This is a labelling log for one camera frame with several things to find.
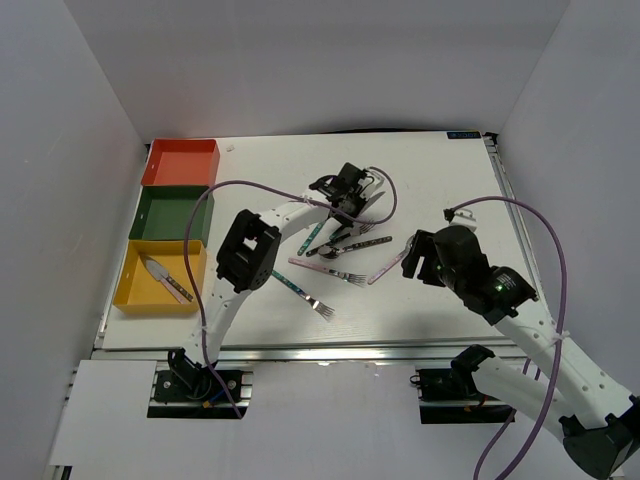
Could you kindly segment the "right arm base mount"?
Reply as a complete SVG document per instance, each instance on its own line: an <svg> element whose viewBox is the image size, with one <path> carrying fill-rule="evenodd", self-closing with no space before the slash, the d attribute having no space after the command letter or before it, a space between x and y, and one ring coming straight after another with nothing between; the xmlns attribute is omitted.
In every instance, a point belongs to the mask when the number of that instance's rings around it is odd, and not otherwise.
<svg viewBox="0 0 640 480"><path fill-rule="evenodd" d="M410 384L418 390L420 420L425 425L499 424L514 409L481 393L472 379L483 360L494 358L488 348L472 345L449 368L418 369Z"/></svg>

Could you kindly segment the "black handled table knife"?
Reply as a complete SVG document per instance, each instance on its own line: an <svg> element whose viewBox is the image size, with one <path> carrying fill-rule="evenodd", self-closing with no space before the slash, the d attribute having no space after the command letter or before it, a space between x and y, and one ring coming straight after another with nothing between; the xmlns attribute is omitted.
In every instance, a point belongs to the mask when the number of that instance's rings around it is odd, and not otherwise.
<svg viewBox="0 0 640 480"><path fill-rule="evenodd" d="M150 256L143 255L142 263L151 276L160 282L180 304L189 304L193 301L193 296L178 281L176 281L169 271Z"/></svg>

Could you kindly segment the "pink handled fork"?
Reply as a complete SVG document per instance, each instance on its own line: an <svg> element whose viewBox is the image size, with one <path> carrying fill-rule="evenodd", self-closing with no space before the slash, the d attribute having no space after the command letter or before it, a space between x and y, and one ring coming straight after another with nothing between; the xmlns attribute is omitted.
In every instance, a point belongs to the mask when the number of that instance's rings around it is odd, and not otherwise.
<svg viewBox="0 0 640 480"><path fill-rule="evenodd" d="M324 275L338 278L341 281L344 281L346 283L349 283L351 285L355 285L358 287L365 287L367 285L367 277L365 275L340 271L334 268L322 266L319 264L315 264L312 262L308 262L306 260L301 260L293 257L288 259L288 263L291 265L295 265L295 266L307 269L307 270L311 270L314 272L322 273Z"/></svg>

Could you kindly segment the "pink handled knife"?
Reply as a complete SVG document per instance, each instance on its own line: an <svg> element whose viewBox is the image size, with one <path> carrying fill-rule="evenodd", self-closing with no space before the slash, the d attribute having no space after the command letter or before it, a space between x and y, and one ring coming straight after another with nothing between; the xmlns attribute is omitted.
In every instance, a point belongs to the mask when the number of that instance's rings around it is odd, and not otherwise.
<svg viewBox="0 0 640 480"><path fill-rule="evenodd" d="M378 280L380 280L384 275L386 275L391 269L393 269L398 263L400 263L406 255L405 251L398 253L395 257L389 260L380 270L371 275L368 280L368 285L373 285Z"/></svg>

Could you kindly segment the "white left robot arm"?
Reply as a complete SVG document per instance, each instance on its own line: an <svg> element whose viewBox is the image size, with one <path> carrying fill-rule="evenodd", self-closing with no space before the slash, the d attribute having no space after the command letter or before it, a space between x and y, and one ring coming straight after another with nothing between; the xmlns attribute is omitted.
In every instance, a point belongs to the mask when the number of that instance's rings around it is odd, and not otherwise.
<svg viewBox="0 0 640 480"><path fill-rule="evenodd" d="M190 261L184 260L200 320L185 346L168 354L169 370L180 391L200 400L215 385L228 390L215 371L222 341L244 301L271 277L281 243L325 219L348 226L360 223L362 211L376 201L384 182L380 170L346 163L338 174L318 178L300 195L244 180L220 182L205 192L243 185L287 201L261 213L244 209L236 215L216 254L216 279L207 300L201 297Z"/></svg>

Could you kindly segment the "teal handled knife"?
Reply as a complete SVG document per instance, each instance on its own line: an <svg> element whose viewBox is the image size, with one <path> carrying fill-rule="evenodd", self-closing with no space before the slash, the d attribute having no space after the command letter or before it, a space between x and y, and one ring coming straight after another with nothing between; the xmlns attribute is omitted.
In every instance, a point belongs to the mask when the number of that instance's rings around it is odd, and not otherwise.
<svg viewBox="0 0 640 480"><path fill-rule="evenodd" d="M362 217L365 212L371 208L381 197L383 197L386 194L385 191L380 191L377 192L375 194L373 194L364 204L363 208L360 210L358 217Z"/></svg>

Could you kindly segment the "black handled fork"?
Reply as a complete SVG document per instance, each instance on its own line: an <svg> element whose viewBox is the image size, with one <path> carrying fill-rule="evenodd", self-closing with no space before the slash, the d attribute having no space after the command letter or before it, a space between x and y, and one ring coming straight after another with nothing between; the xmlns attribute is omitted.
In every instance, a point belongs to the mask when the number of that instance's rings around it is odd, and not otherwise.
<svg viewBox="0 0 640 480"><path fill-rule="evenodd" d="M370 240L356 242L356 243L347 245L345 247L339 248L337 250L337 253L339 255L342 255L344 253L357 251L357 250L362 250L362 249L366 249L366 248L370 248L370 247L374 247L374 246L390 243L392 240L393 240L392 236L383 236L383 237L379 237L379 238L374 238L374 239L370 239Z"/></svg>

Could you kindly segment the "teal handled spoon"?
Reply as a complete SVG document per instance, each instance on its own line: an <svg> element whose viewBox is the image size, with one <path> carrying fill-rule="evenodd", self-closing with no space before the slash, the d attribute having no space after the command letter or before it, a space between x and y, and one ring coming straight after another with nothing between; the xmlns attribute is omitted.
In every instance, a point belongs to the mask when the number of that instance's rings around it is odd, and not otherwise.
<svg viewBox="0 0 640 480"><path fill-rule="evenodd" d="M298 256L302 256L306 253L306 251L309 249L309 247L311 246L311 244L314 242L315 238L318 236L318 234L321 232L321 230L324 227L325 222L319 222L315 225L315 227L311 230L311 232L309 233L309 235L306 237L306 239L304 240L304 242L302 243L302 245L300 246L300 248L297 251L297 255Z"/></svg>

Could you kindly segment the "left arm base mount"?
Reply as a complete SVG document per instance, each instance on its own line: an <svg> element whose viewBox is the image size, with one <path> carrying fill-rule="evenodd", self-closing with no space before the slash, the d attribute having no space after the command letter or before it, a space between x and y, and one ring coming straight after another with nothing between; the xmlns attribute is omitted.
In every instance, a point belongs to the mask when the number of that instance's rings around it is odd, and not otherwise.
<svg viewBox="0 0 640 480"><path fill-rule="evenodd" d="M209 368L191 361L183 349L168 351L156 372L147 408L149 419L238 420L250 400L250 373Z"/></svg>

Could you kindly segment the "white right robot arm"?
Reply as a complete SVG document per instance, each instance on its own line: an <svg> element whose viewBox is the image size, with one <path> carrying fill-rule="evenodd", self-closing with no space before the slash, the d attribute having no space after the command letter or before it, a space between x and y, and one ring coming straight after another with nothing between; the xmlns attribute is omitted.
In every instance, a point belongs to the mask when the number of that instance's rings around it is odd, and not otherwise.
<svg viewBox="0 0 640 480"><path fill-rule="evenodd" d="M510 338L547 379L545 387L517 372L493 351L472 345L451 362L461 397L480 393L531 419L549 408L544 428L587 475L607 479L639 448L639 399L602 370L556 321L538 312L535 289L514 269L490 265L476 235L450 225L417 231L402 262L403 275L448 288L471 312Z"/></svg>

